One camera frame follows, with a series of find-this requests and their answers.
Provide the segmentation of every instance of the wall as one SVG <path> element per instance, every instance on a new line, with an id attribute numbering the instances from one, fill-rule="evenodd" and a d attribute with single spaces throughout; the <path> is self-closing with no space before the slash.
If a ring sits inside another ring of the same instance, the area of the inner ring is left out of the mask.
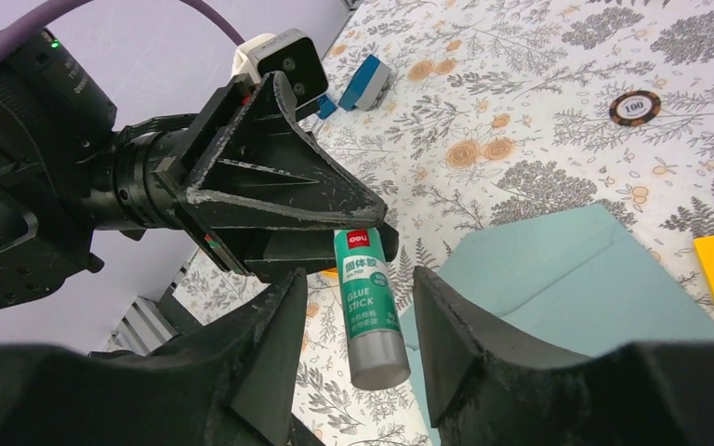
<path id="1" fill-rule="evenodd" d="M 0 29 L 38 0 L 0 0 Z M 340 0 L 208 0 L 245 37 L 295 27 L 320 54 L 346 21 Z M 162 114 L 197 112 L 228 83 L 234 44 L 175 0 L 98 0 L 50 30 L 119 107 L 116 128 Z M 98 274 L 79 273 L 45 299 L 0 310 L 0 343 L 42 342 L 98 349 L 136 295 L 159 296 L 194 251 L 182 232 L 154 230 L 132 242 L 95 234 Z"/>

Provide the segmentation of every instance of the poker chip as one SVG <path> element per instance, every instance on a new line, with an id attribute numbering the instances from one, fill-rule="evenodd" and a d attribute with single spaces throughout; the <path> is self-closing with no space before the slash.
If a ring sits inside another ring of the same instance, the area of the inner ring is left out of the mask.
<path id="1" fill-rule="evenodd" d="M 651 91 L 637 90 L 615 99 L 609 117 L 615 124 L 635 127 L 649 123 L 661 112 L 661 98 Z"/>

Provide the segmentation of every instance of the deli logo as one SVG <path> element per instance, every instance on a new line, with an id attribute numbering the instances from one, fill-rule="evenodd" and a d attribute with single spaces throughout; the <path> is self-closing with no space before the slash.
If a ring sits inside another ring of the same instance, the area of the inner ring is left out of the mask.
<path id="1" fill-rule="evenodd" d="M 371 245 L 367 230 L 350 230 L 346 234 L 346 241 L 349 244 L 349 249 Z"/>

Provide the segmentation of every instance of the teal paper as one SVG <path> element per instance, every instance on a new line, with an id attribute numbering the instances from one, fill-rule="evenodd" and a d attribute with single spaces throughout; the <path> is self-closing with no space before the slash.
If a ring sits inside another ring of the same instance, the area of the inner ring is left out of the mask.
<path id="1" fill-rule="evenodd" d="M 592 357 L 634 340 L 714 340 L 714 321 L 600 205 L 471 233 L 438 273 L 504 321 Z M 428 423 L 414 314 L 401 328 Z"/>

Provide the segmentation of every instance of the tablecloth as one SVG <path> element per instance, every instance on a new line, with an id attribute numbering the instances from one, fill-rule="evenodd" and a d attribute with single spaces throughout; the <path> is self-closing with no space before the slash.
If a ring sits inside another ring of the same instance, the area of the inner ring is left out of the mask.
<path id="1" fill-rule="evenodd" d="M 693 251 L 714 234 L 713 0 L 366 0 L 324 60 L 334 98 L 369 54 L 395 74 L 381 106 L 304 125 L 388 203 L 400 311 L 412 267 L 469 231 L 602 203 L 714 318 Z M 661 112 L 613 123 L 638 89 Z M 337 288 L 310 282 L 294 413 L 327 445 L 428 444 L 408 383 L 350 385 Z M 199 253 L 176 297 L 207 322 L 261 287 Z"/>

